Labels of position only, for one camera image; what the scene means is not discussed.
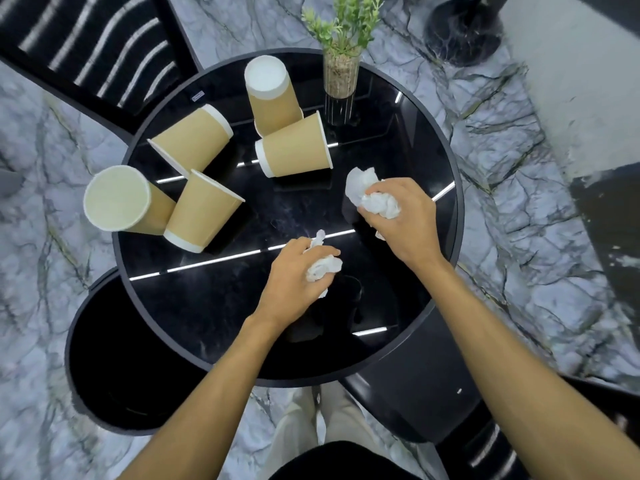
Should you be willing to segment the person's right hand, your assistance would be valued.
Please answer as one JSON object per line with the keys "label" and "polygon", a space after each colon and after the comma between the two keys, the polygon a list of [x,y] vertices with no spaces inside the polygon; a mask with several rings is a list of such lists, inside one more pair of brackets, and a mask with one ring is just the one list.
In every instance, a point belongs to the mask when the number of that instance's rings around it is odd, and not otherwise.
{"label": "person's right hand", "polygon": [[401,208],[391,219],[391,236],[386,240],[397,258],[415,273],[446,262],[438,240],[436,204],[413,179],[389,178],[366,191],[373,192],[390,193]]}

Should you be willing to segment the round black glossy table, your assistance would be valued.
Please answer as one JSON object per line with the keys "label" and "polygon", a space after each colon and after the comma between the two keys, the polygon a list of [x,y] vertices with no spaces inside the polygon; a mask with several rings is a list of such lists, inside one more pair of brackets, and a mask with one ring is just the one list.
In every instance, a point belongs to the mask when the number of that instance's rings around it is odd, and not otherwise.
{"label": "round black glossy table", "polygon": [[259,53],[202,72],[166,96],[138,131],[124,164],[152,183],[176,169],[148,139],[210,103],[234,136],[204,174],[244,198],[202,253],[163,237],[117,233],[127,291],[159,338],[209,369],[239,351],[240,374],[263,358],[258,385],[299,387],[364,371],[375,388],[425,383],[437,392],[473,381],[428,291],[346,197],[353,168],[379,178],[411,177],[436,201],[442,254],[460,254],[465,205],[461,176],[434,117],[400,83],[360,69],[355,115],[333,126],[324,115],[319,50],[265,51],[288,69],[304,115],[319,112],[332,169],[266,177],[243,72]]}

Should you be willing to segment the tan paper cup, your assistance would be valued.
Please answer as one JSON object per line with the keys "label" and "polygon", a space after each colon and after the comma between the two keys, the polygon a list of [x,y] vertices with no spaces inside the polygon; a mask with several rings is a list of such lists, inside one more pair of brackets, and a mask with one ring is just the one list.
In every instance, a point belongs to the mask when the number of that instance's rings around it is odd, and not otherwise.
{"label": "tan paper cup", "polygon": [[192,170],[203,172],[233,135],[222,113],[205,104],[147,142],[173,169],[188,178]]}
{"label": "tan paper cup", "polygon": [[268,178],[333,168],[320,111],[261,138],[254,147]]}
{"label": "tan paper cup", "polygon": [[125,165],[96,174],[83,198],[85,216],[104,232],[162,235],[175,205],[139,170]]}
{"label": "tan paper cup", "polygon": [[192,253],[201,253],[245,199],[211,177],[192,169],[164,238]]}
{"label": "tan paper cup", "polygon": [[272,55],[252,59],[244,81],[260,137],[268,136],[303,119],[303,112],[284,63]]}

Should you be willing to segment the white rug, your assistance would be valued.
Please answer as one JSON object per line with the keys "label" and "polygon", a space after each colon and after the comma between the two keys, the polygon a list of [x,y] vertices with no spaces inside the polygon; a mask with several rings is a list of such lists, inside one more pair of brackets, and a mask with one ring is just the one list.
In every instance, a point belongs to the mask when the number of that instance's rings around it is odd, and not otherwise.
{"label": "white rug", "polygon": [[500,17],[567,179],[640,162],[640,38],[581,0],[508,0]]}

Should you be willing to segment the person's left hand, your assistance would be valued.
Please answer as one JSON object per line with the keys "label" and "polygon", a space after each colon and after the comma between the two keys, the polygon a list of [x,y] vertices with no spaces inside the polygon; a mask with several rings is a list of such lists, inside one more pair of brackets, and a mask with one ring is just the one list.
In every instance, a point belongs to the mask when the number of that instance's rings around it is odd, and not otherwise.
{"label": "person's left hand", "polygon": [[303,259],[310,242],[307,237],[299,237],[280,250],[253,313],[278,332],[299,319],[333,282],[334,273],[327,273],[316,282],[307,281],[307,270],[317,261]]}

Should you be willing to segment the dark cabinet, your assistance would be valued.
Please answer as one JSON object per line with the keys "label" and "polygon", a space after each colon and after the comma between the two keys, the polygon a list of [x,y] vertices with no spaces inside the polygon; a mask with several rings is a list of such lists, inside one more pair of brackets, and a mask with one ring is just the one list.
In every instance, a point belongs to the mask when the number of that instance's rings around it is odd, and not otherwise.
{"label": "dark cabinet", "polygon": [[640,348],[640,162],[574,178],[570,192]]}

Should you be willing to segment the glass vase with pebbles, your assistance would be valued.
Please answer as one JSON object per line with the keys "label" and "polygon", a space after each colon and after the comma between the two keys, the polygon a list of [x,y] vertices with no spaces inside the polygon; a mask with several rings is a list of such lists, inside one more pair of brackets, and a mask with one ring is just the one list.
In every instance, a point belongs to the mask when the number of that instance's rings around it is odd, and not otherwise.
{"label": "glass vase with pebbles", "polygon": [[345,99],[354,94],[358,79],[362,50],[347,53],[336,49],[323,49],[323,81],[325,93],[334,99]]}

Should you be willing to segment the person's left forearm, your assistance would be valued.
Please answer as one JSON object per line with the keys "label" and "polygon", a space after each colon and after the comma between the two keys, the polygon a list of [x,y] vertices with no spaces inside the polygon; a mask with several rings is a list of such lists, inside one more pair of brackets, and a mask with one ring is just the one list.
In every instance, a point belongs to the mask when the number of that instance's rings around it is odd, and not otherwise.
{"label": "person's left forearm", "polygon": [[255,312],[118,480],[216,480],[262,364],[286,323]]}

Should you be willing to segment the low round black side table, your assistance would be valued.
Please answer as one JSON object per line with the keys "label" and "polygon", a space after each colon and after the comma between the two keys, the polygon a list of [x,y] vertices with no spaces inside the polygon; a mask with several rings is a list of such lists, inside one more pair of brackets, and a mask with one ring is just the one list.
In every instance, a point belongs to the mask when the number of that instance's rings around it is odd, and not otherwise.
{"label": "low round black side table", "polygon": [[76,410],[125,435],[160,428],[201,382],[258,303],[266,274],[156,276],[127,292],[114,267],[69,330],[65,366]]}
{"label": "low round black side table", "polygon": [[433,301],[378,359],[340,384],[389,432],[412,443],[465,444],[492,421]]}

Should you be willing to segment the person's black shirt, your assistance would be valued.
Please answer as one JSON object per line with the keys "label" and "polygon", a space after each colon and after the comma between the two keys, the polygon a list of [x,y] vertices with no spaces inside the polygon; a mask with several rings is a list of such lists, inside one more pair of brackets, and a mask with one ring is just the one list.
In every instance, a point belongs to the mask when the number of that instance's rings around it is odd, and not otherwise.
{"label": "person's black shirt", "polygon": [[393,461],[348,441],[317,446],[286,462],[268,480],[421,480]]}

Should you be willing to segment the large white tissue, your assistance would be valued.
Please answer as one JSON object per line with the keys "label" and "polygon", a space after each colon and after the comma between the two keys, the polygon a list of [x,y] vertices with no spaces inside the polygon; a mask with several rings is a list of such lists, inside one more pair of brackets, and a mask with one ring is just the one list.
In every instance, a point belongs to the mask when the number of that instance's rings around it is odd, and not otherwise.
{"label": "large white tissue", "polygon": [[380,192],[366,193],[368,188],[379,181],[373,167],[366,170],[353,168],[346,177],[345,195],[356,208],[361,207],[368,213],[385,219],[395,219],[401,213],[401,208],[393,195]]}

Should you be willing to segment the small white tissue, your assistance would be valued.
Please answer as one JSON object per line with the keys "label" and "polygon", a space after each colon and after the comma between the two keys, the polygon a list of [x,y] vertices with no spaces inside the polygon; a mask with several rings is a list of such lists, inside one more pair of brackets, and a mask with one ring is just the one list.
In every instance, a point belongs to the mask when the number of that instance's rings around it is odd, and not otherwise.
{"label": "small white tissue", "polygon": [[[324,230],[318,230],[316,236],[311,240],[308,249],[304,252],[308,252],[309,249],[316,246],[322,246],[326,238]],[[339,257],[329,255],[323,257],[315,263],[313,263],[307,270],[306,279],[308,282],[316,282],[324,277],[327,273],[339,273],[342,269],[342,260]]]}

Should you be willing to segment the black round lamp base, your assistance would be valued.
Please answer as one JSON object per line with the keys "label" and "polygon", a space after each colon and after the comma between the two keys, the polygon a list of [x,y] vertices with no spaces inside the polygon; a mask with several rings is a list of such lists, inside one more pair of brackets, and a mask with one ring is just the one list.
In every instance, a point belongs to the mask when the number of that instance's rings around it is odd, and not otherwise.
{"label": "black round lamp base", "polygon": [[440,61],[456,67],[489,59],[502,42],[498,10],[486,0],[447,0],[429,14],[425,45]]}

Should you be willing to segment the person's right forearm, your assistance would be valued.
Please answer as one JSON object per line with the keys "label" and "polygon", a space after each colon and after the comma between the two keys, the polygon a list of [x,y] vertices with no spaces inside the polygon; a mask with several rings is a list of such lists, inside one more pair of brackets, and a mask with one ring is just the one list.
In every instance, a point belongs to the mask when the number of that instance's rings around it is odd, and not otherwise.
{"label": "person's right forearm", "polygon": [[521,343],[448,261],[419,256],[406,263],[533,480],[640,480],[640,448]]}

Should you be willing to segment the person's beige trousers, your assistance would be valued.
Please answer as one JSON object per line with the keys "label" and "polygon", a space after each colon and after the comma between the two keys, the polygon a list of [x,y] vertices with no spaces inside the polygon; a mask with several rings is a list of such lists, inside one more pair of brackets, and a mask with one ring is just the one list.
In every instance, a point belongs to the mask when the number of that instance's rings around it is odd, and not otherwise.
{"label": "person's beige trousers", "polygon": [[377,443],[361,408],[338,382],[319,387],[319,404],[312,387],[298,388],[276,427],[257,480],[268,480],[268,475],[304,452],[338,441],[359,444],[393,461]]}

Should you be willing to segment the green plant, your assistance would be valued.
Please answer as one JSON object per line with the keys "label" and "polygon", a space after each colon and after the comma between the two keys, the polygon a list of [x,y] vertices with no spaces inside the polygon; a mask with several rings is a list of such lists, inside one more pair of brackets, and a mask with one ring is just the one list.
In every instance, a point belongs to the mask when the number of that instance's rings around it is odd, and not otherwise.
{"label": "green plant", "polygon": [[359,57],[374,39],[382,0],[333,0],[334,19],[323,20],[313,8],[303,7],[301,19],[325,52]]}

